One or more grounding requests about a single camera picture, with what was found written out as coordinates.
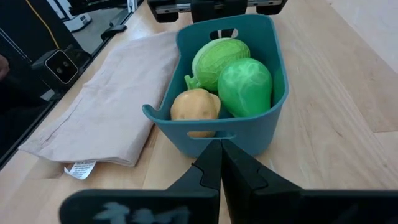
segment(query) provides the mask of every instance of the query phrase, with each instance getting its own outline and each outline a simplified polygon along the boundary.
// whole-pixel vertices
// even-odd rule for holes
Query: green cabbage
[[[193,59],[193,77],[184,77],[188,89],[204,88],[216,91],[218,77],[225,66],[234,60],[247,57],[250,57],[249,47],[240,40],[228,37],[212,40],[203,46]]]
[[[259,61],[243,58],[230,63],[218,79],[218,96],[235,117],[262,114],[271,107],[272,77]]]

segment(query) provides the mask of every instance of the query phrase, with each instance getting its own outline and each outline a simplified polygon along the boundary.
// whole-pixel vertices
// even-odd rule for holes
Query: toy vegetable
[[[218,96],[235,117],[261,114],[271,107],[272,77],[259,61],[243,58],[230,63],[218,80]]]
[[[204,89],[187,90],[176,97],[171,107],[172,120],[217,119],[221,101]],[[191,137],[213,137],[214,131],[190,131]]]
[[[193,58],[193,77],[184,77],[188,89],[205,88],[216,91],[218,76],[225,66],[246,57],[250,57],[250,50],[244,42],[229,37],[212,40]]]

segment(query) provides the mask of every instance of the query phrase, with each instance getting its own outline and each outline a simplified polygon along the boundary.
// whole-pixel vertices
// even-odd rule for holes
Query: teal basket
[[[192,74],[192,60],[199,49],[207,44],[215,30],[236,29],[239,40],[246,43],[251,57],[262,62],[273,77],[272,108],[263,114],[234,118],[223,107],[217,120],[171,121],[170,108],[174,99],[187,90],[184,76]],[[214,139],[229,139],[235,145],[255,156],[268,148],[272,141],[280,110],[287,98],[289,86],[272,19],[259,14],[225,17],[198,22],[182,29],[177,35],[180,60],[159,110],[144,105],[144,114],[184,154],[198,157]],[[190,131],[216,131],[213,138],[192,138]]]

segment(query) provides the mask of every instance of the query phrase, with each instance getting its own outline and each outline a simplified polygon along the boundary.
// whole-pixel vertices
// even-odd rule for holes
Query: yellow cable
[[[51,32],[51,29],[50,29],[50,28],[48,27],[48,25],[44,22],[44,20],[40,17],[39,13],[36,12],[36,10],[35,10],[35,9],[33,8],[33,6],[30,4],[29,0],[25,0],[25,1],[26,1],[26,3],[29,5],[29,7],[32,9],[32,11],[36,14],[36,16],[42,21],[43,25],[47,28],[47,30],[49,31],[49,33],[50,33],[50,35],[51,35],[52,40],[53,40],[54,43],[55,43],[55,46],[57,46],[57,48],[60,48],[60,46],[58,45],[57,40],[55,40],[55,37],[54,37],[54,35],[53,35],[52,32]]]

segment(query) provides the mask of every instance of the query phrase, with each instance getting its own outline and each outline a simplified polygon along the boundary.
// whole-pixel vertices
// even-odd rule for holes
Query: gray floor
[[[93,53],[102,43],[101,34],[109,28],[109,23],[121,10],[122,9],[104,9],[89,12],[88,14],[92,18],[92,22],[83,30],[73,33],[73,36],[85,51]]]

